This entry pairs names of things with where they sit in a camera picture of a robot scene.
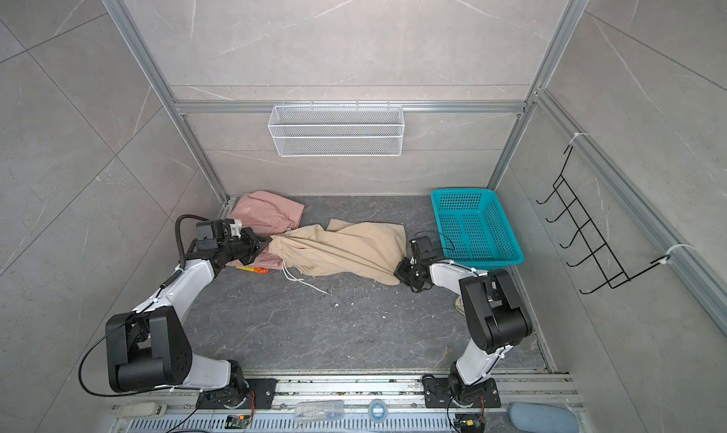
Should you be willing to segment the rainbow striped shorts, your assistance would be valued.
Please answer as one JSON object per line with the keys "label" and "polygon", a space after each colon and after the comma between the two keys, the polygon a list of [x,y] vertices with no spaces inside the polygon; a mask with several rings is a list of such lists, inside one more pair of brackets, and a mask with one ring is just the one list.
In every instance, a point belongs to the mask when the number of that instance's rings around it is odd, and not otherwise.
{"label": "rainbow striped shorts", "polygon": [[269,274],[270,269],[261,267],[248,267],[248,266],[235,266],[236,269],[256,273],[256,274]]}

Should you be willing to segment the pink shorts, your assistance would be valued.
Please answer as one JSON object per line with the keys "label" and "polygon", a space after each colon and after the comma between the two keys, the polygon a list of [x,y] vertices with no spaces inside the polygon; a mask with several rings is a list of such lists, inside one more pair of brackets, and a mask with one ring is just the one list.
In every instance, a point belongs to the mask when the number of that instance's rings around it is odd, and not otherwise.
{"label": "pink shorts", "polygon": [[257,191],[242,196],[228,218],[240,220],[244,228],[251,228],[257,236],[269,237],[298,228],[303,213],[303,204]]}

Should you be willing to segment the teal plastic laundry basket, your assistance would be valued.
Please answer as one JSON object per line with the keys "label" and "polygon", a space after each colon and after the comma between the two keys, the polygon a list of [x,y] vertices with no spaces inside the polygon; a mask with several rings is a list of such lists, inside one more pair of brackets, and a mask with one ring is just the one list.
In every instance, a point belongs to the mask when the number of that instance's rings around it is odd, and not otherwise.
{"label": "teal plastic laundry basket", "polygon": [[518,266],[524,253],[496,192],[441,189],[431,192],[446,258],[478,270]]}

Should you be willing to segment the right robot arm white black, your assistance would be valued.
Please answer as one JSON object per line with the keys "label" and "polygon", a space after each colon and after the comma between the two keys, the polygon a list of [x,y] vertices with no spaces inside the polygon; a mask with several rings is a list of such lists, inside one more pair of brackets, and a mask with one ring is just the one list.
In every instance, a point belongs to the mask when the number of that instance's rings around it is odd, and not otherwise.
{"label": "right robot arm white black", "polygon": [[499,408],[499,389],[491,374],[533,330],[509,272],[478,270],[446,260],[427,236],[411,240],[410,249],[411,256],[401,260],[394,275],[415,293],[441,287],[460,296],[470,334],[448,376],[422,377],[425,406]]}

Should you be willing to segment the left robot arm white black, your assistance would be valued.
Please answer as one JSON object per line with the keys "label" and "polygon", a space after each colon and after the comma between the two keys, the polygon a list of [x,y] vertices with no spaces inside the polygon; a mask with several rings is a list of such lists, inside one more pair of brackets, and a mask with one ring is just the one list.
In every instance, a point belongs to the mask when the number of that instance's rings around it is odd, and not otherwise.
{"label": "left robot arm white black", "polygon": [[182,214],[174,222],[178,264],[172,275],[132,311],[110,317],[100,339],[106,349],[110,398],[157,391],[198,391],[199,404],[238,408],[253,391],[235,360],[194,353],[184,328],[187,311],[232,262],[252,264],[271,238],[239,219],[191,215],[196,238],[184,242]]}

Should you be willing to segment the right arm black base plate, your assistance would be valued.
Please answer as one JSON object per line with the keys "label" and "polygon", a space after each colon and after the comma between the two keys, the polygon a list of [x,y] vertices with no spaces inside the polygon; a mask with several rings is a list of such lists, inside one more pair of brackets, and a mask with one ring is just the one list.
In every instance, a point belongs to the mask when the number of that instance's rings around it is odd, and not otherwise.
{"label": "right arm black base plate", "polygon": [[499,389],[492,378],[465,385],[454,376],[421,378],[426,408],[501,408]]}

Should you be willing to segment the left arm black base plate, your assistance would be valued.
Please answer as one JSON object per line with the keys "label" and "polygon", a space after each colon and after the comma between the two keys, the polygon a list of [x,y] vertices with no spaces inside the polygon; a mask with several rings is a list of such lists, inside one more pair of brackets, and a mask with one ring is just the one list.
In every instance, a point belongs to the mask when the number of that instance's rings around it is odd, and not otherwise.
{"label": "left arm black base plate", "polygon": [[274,378],[246,379],[239,388],[216,389],[198,396],[201,410],[249,410],[252,406],[269,410],[276,395],[278,380]]}

